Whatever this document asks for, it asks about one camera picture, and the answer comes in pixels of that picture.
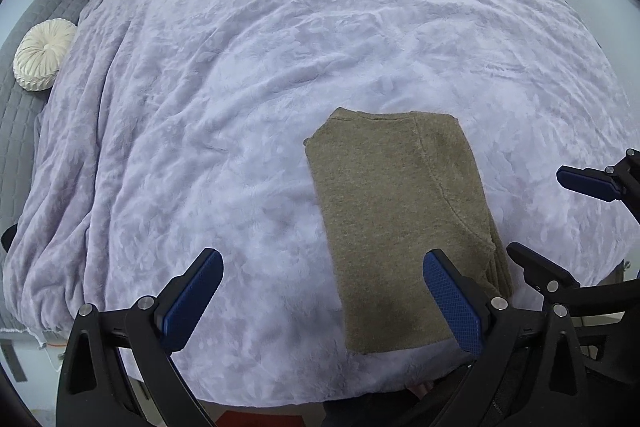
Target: black strap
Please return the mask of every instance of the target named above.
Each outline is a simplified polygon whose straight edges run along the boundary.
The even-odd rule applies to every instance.
[[[11,248],[11,244],[14,241],[15,233],[18,230],[18,225],[12,225],[8,229],[4,231],[2,237],[0,237],[0,243],[2,243],[2,248],[6,253],[9,253],[9,248]]]

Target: white round pillow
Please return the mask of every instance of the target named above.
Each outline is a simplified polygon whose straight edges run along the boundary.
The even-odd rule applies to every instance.
[[[76,34],[66,19],[36,24],[24,36],[14,57],[14,76],[27,91],[49,89]]]

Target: folded sweater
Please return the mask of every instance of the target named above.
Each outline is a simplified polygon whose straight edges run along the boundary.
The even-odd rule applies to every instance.
[[[504,248],[455,118],[338,108],[305,149],[348,349],[392,351],[451,336],[422,279],[433,248],[488,296],[511,296]]]

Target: bed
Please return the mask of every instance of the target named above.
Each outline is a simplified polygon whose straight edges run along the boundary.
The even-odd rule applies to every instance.
[[[27,31],[45,20],[63,18],[78,23],[88,0],[34,0],[20,17],[0,48],[0,233],[18,222],[31,186],[38,116],[49,98],[49,90],[27,92],[16,82],[14,54]],[[0,248],[0,272],[5,251]],[[0,295],[0,337],[14,338],[25,328],[9,313]]]
[[[199,399],[272,407],[443,376],[466,360],[453,340],[344,347],[303,147],[340,106],[458,118],[502,240],[583,284],[635,240],[621,205],[555,180],[639,137],[563,0],[92,0],[44,110],[7,308],[68,330],[83,303],[129,307],[213,247],[225,278],[173,356]],[[513,276],[514,304],[538,306]]]

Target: gray headboard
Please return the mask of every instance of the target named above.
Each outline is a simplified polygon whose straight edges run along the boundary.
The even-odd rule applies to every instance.
[[[48,19],[78,24],[88,0],[34,0],[0,48],[0,234],[17,223],[31,187],[34,120],[49,91],[28,92],[14,77],[14,55],[27,31]],[[0,248],[0,331],[24,330],[4,306],[2,272],[5,252]]]

